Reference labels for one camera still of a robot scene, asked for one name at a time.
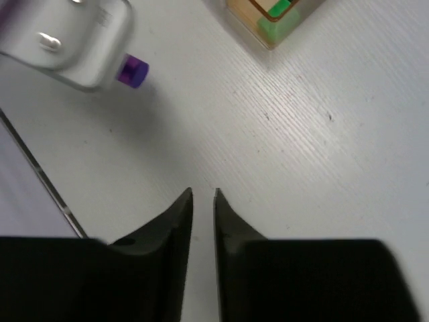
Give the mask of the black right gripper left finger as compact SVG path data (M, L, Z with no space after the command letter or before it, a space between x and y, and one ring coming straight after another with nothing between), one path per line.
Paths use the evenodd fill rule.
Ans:
M1 238L2 321L179 321L193 219L186 189L112 244Z

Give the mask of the black purple-capped highlighter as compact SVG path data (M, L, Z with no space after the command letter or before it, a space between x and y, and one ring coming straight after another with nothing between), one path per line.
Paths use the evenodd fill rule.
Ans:
M116 79L128 87L138 89L146 79L148 73L148 63L135 56L126 54Z

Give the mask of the black green-capped highlighter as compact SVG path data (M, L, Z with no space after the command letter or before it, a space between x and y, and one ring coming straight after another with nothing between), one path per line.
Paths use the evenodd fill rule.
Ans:
M287 11L277 21L270 21L262 16L258 22L258 32L269 48L276 47L300 22L299 11L292 7L293 1L278 1L267 12L273 18L279 18L284 11Z

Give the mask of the orange transparent container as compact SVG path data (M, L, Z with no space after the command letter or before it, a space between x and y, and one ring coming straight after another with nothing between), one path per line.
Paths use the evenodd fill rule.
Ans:
M296 8L300 14L298 25L274 48L269 48L259 35L257 22L264 16L270 21L277 21L287 13L284 11L279 18L273 18L267 12L278 1L255 1L255 0L227 0L221 1L222 6L243 25L249 33L261 42L268 50L273 50L281 44L305 19L314 13L323 3L323 0L293 0L292 7Z

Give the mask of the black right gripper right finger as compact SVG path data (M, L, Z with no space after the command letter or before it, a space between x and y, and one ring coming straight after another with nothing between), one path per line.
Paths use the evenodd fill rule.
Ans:
M214 197L221 321L419 321L400 266L377 239L269 239Z

